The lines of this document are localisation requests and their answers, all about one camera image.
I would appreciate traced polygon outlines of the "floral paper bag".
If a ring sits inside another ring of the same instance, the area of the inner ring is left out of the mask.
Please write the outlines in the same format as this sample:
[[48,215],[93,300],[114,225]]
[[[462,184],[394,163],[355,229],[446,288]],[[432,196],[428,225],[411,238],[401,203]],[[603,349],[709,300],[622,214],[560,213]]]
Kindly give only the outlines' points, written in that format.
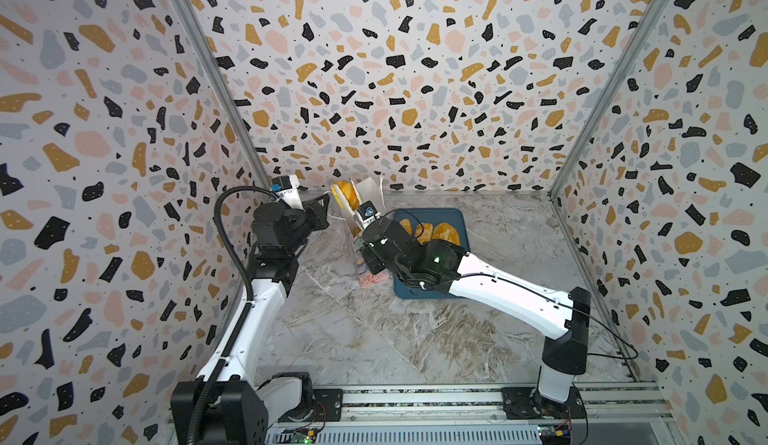
[[368,177],[360,182],[336,181],[332,184],[331,191],[345,223],[346,237],[354,254],[354,267],[359,285],[368,287],[386,281],[391,275],[388,272],[373,274],[362,254],[362,233],[365,227],[380,212],[386,211],[382,178]]

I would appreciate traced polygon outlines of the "shell shaped bread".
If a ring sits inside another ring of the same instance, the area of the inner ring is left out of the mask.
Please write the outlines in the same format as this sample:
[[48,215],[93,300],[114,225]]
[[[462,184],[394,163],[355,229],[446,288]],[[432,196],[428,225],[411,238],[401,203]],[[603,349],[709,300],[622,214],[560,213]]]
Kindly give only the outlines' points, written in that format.
[[350,181],[346,180],[340,180],[336,181],[332,184],[331,190],[332,194],[340,207],[343,211],[348,211],[348,203],[347,203],[347,183]]

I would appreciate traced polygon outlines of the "small oval bread roll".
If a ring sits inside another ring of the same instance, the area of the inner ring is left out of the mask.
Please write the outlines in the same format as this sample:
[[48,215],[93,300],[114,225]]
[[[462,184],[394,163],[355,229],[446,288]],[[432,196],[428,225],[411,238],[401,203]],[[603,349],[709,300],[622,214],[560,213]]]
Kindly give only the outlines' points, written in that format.
[[404,229],[404,230],[405,230],[405,231],[406,231],[406,232],[407,232],[409,235],[411,235],[411,234],[412,234],[413,230],[412,230],[412,226],[411,226],[411,223],[410,223],[410,220],[409,220],[409,219],[407,219],[407,218],[405,218],[405,219],[402,219],[402,220],[400,220],[400,221],[399,221],[399,223],[400,223],[400,225],[402,226],[402,228],[403,228],[403,229]]

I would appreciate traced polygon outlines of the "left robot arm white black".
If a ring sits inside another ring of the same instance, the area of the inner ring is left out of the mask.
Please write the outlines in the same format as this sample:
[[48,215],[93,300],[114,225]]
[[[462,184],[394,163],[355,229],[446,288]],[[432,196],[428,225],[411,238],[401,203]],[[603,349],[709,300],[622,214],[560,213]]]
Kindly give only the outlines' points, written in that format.
[[239,261],[244,287],[219,345],[193,380],[170,399],[181,444],[263,444],[280,420],[310,422],[316,413],[306,372],[255,375],[268,332],[295,281],[310,236],[326,229],[329,196],[291,197],[260,204],[252,221],[255,244]]

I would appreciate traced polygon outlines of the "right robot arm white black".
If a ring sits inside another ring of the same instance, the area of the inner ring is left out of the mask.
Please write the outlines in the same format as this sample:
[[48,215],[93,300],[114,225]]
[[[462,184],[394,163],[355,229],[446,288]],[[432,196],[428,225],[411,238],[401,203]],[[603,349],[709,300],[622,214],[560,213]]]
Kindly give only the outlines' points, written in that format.
[[535,328],[545,341],[533,396],[544,403],[568,401],[574,379],[586,370],[591,320],[586,289],[548,289],[449,240],[421,241],[426,226],[404,228],[393,210],[385,210],[381,186],[372,178],[336,182],[332,193],[344,220],[360,232],[360,252],[372,274],[388,271],[411,289],[471,299]]

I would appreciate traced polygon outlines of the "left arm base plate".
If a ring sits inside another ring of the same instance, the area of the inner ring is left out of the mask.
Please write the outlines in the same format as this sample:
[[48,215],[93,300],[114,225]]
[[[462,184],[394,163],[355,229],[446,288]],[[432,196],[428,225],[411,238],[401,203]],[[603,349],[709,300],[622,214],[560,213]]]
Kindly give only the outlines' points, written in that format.
[[341,420],[344,392],[340,388],[321,388],[306,395],[288,388],[259,390],[257,396],[266,407],[268,423],[305,423],[310,420],[334,423]]

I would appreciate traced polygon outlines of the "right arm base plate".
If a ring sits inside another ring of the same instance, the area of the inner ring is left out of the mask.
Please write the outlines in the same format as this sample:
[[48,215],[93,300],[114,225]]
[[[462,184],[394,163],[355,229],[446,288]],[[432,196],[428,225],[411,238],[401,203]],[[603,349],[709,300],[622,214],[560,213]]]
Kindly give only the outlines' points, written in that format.
[[585,419],[584,401],[579,390],[571,386],[564,403],[543,398],[534,386],[503,387],[502,407],[508,420]]

